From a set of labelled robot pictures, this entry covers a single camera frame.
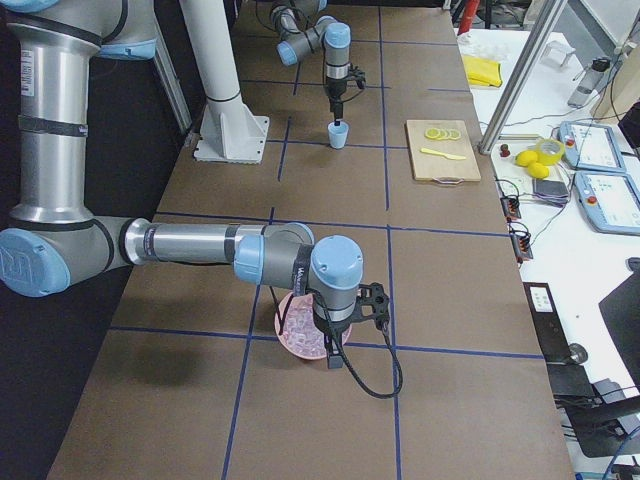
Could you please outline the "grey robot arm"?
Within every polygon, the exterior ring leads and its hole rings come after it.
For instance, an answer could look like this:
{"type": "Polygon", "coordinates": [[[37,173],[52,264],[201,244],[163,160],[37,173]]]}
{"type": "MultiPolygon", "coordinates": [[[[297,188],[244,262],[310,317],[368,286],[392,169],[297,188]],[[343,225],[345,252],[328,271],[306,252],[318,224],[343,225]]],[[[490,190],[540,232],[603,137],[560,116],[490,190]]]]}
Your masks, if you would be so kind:
{"type": "MultiPolygon", "coordinates": [[[[1,29],[1,225],[17,203],[19,43],[1,29]]],[[[86,204],[98,215],[150,217],[177,157],[178,134],[154,63],[94,58],[89,77],[86,204]]],[[[89,367],[120,300],[128,270],[64,293],[29,299],[1,290],[1,373],[89,367]]]]}
{"type": "Polygon", "coordinates": [[[311,54],[324,53],[324,89],[329,100],[334,125],[343,123],[343,99],[350,74],[351,29],[332,16],[313,22],[326,1],[274,1],[270,21],[278,33],[277,52],[285,66],[301,63],[311,54]]]}

